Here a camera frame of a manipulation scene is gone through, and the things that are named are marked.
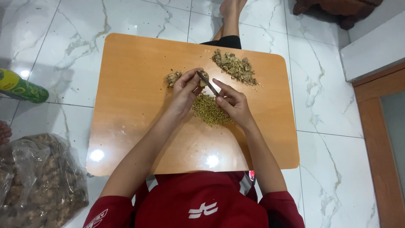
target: knife blade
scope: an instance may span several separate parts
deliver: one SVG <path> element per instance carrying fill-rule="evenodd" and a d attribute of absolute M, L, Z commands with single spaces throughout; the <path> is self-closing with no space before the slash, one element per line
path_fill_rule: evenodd
<path fill-rule="evenodd" d="M 197 74 L 200 76 L 201 80 L 207 84 L 207 86 L 211 89 L 211 91 L 214 93 L 216 97 L 220 97 L 220 94 L 214 89 L 214 87 L 209 83 L 209 81 L 200 73 L 197 71 Z"/>

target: plastic bag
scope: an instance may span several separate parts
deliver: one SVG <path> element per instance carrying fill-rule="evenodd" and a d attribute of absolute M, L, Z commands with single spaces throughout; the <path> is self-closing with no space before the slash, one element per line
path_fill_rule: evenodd
<path fill-rule="evenodd" d="M 89 204 L 86 179 L 62 140 L 44 133 L 0 147 L 2 227 L 59 228 Z"/>

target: red t-shirt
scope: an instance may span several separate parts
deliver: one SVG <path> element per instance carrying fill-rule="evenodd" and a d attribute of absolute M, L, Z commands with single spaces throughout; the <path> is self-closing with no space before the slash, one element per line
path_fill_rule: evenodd
<path fill-rule="evenodd" d="M 134 206 L 127 197 L 99 198 L 83 227 L 304 227 L 287 191 L 268 193 L 257 203 L 254 187 L 250 190 L 244 187 L 244 175 L 244 172 L 156 175 L 158 185 L 150 192 L 146 184 L 141 186 Z"/>

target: orange table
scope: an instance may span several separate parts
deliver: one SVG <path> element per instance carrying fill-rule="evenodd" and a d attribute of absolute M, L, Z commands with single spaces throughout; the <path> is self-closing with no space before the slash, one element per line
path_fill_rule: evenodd
<path fill-rule="evenodd" d="M 94 107 L 87 170 L 109 175 L 159 118 L 170 102 L 165 76 L 203 67 L 210 75 L 243 92 L 263 136 L 282 169 L 299 164 L 287 68 L 275 54 L 220 47 L 248 57 L 259 86 L 231 80 L 211 60 L 217 47 L 110 34 L 104 45 Z M 242 130 L 236 125 L 210 127 L 192 111 L 159 154 L 150 173 L 199 170 L 253 170 Z"/>

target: green bottle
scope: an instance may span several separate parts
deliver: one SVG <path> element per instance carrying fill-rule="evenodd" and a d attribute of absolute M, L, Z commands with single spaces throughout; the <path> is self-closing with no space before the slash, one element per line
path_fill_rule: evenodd
<path fill-rule="evenodd" d="M 49 97 L 45 88 L 28 82 L 13 71 L 5 69 L 0 69 L 0 90 L 5 91 L 7 95 L 16 95 L 33 103 L 45 102 Z"/>

